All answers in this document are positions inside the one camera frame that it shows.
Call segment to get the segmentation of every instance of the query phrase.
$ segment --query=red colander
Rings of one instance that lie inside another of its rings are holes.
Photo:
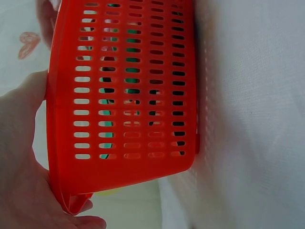
[[[187,170],[196,152],[189,0],[63,0],[47,90],[51,188],[92,193]]]

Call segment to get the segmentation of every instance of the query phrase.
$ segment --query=finger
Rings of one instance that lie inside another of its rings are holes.
[[[43,40],[51,48],[57,11],[49,0],[36,0],[36,11]]]
[[[106,221],[100,217],[83,216],[76,219],[78,229],[105,229],[107,227]]]
[[[81,212],[88,211],[91,208],[93,208],[93,203],[91,202],[91,200],[87,200],[84,207],[82,207]]]
[[[7,93],[5,96],[10,97],[21,105],[30,107],[33,112],[36,112],[44,100],[46,84],[47,71],[32,73],[17,89]]]

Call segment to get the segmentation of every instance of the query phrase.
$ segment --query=basket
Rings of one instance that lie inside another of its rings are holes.
[[[187,170],[196,108],[191,1],[62,1],[47,136],[51,188],[66,212],[94,192]]]

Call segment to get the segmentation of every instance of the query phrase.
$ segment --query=white bedsheet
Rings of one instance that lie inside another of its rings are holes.
[[[0,0],[0,95],[18,86],[28,74],[48,68],[50,52],[42,42],[26,58],[18,59],[24,32],[40,32],[34,1]],[[47,167],[45,110],[43,104],[37,113],[34,151]],[[94,196],[93,203],[86,214],[105,218],[109,229],[161,229],[157,181],[126,187],[112,196]]]

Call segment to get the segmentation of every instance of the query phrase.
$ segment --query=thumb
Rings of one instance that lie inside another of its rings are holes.
[[[100,217],[83,216],[77,217],[77,229],[106,229],[106,222]]]
[[[44,100],[46,85],[47,71],[32,73],[17,89],[9,92],[6,96],[36,112]]]

